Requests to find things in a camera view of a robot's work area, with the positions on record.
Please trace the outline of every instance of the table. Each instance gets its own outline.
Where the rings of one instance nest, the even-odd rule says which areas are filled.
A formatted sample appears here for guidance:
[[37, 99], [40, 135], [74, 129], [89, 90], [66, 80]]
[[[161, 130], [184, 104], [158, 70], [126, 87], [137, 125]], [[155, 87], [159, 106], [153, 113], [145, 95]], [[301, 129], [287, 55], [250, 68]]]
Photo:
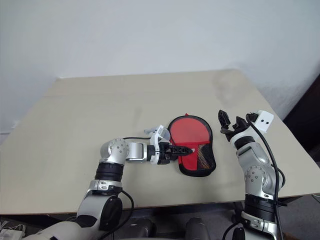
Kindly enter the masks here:
[[[265, 135], [286, 176], [280, 197], [320, 192], [320, 169], [259, 91], [238, 70], [58, 79], [8, 136], [0, 150], [0, 213], [76, 212], [94, 178], [100, 147], [116, 137], [185, 113], [213, 131], [216, 170], [208, 177], [180, 173], [178, 163], [126, 164], [123, 188], [136, 208], [245, 198], [236, 149], [220, 133], [218, 110], [231, 122], [262, 109], [274, 114]], [[129, 201], [120, 195], [123, 206]]]

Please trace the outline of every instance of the tabletop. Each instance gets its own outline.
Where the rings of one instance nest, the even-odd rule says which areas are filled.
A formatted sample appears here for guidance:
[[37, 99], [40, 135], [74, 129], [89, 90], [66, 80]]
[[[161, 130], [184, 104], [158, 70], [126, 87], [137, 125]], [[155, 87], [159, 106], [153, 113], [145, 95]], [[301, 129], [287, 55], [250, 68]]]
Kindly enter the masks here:
[[[320, 169], [238, 70], [58, 79], [0, 147], [0, 214], [76, 212], [94, 179], [103, 143], [144, 136], [188, 113], [213, 131], [216, 169], [183, 175], [177, 162], [128, 163], [123, 189], [136, 208], [240, 201], [244, 173], [236, 149], [220, 133], [218, 111], [236, 116], [265, 110], [274, 120], [265, 135], [286, 177], [280, 197], [320, 192]], [[124, 208], [130, 202], [119, 195]]]

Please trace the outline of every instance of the black cable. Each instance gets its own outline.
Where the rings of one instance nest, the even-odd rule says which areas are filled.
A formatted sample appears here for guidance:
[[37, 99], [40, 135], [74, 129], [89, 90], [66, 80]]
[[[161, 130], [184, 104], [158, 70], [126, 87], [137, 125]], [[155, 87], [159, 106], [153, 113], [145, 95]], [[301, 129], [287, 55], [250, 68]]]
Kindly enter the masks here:
[[262, 135], [262, 133], [255, 127], [255, 125], [252, 123], [251, 119], [250, 119], [250, 114], [248, 113], [247, 115], [245, 115], [245, 119], [248, 122], [248, 124], [253, 128], [253, 130], [259, 135], [259, 137], [261, 138], [262, 142], [265, 145], [266, 150], [268, 151], [272, 164], [273, 164], [273, 168], [274, 168], [274, 172], [275, 172], [275, 188], [274, 188], [274, 209], [275, 209], [275, 218], [276, 218], [276, 222], [277, 222], [277, 226], [279, 229], [279, 235], [280, 235], [280, 239], [284, 240], [284, 235], [283, 235], [283, 231], [282, 231], [282, 226], [281, 226], [281, 222], [280, 222], [280, 216], [279, 216], [279, 209], [278, 209], [278, 192], [279, 192], [279, 169], [274, 157], [274, 154], [271, 151], [271, 148], [267, 142], [267, 140], [265, 139], [265, 137]]
[[280, 174], [281, 174], [281, 176], [282, 176], [282, 185], [281, 185], [281, 187], [283, 188], [283, 187], [284, 187], [284, 185], [286, 184], [286, 177], [285, 177], [284, 173], [281, 171], [281, 169], [280, 169], [280, 168], [278, 168], [278, 171], [279, 171], [279, 173], [280, 173]]
[[237, 222], [233, 223], [232, 225], [230, 225], [230, 226], [225, 230], [225, 232], [224, 232], [224, 234], [223, 234], [223, 237], [222, 237], [222, 240], [226, 240], [226, 237], [227, 237], [228, 232], [229, 232], [233, 227], [235, 227], [236, 225], [238, 225], [239, 223], [240, 223], [240, 221], [237, 221]]
[[311, 195], [311, 197], [313, 197], [314, 200], [316, 200], [318, 203], [320, 203], [320, 201], [315, 196]]
[[138, 136], [128, 136], [128, 137], [124, 137], [123, 139], [142, 139], [142, 140], [148, 140], [151, 137], [138, 137]]
[[126, 191], [122, 190], [121, 192], [130, 199], [131, 208], [130, 208], [129, 215], [126, 217], [126, 219], [125, 219], [122, 223], [120, 223], [120, 224], [119, 224], [117, 227], [115, 227], [113, 230], [108, 231], [108, 232], [106, 232], [105, 234], [103, 234], [101, 237], [99, 237], [98, 240], [103, 240], [103, 239], [105, 239], [107, 236], [109, 236], [110, 234], [113, 234], [113, 233], [114, 233], [115, 231], [117, 231], [119, 228], [123, 227], [123, 225], [125, 225], [125, 224], [129, 221], [130, 217], [132, 216], [132, 213], [133, 213], [133, 211], [134, 211], [134, 209], [135, 209], [134, 200], [133, 200], [133, 198], [129, 195], [129, 193], [127, 193]]

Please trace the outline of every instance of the red and black object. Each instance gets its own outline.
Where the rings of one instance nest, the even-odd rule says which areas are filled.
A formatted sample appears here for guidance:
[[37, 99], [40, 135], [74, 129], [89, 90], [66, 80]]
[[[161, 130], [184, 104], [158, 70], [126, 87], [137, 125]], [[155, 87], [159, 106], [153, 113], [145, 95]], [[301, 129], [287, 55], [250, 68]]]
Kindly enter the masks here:
[[168, 127], [173, 146], [185, 146], [193, 153], [178, 156], [180, 171], [192, 177], [206, 177], [216, 169], [213, 153], [213, 134], [202, 118], [184, 115], [175, 118]]

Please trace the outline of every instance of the gray wall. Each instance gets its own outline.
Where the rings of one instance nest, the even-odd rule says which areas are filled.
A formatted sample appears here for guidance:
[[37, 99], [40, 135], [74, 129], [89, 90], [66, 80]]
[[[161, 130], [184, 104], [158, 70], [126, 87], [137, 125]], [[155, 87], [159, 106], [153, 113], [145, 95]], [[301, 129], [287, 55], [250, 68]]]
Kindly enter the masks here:
[[318, 0], [0, 0], [0, 132], [57, 77], [239, 68], [284, 118], [320, 72]]

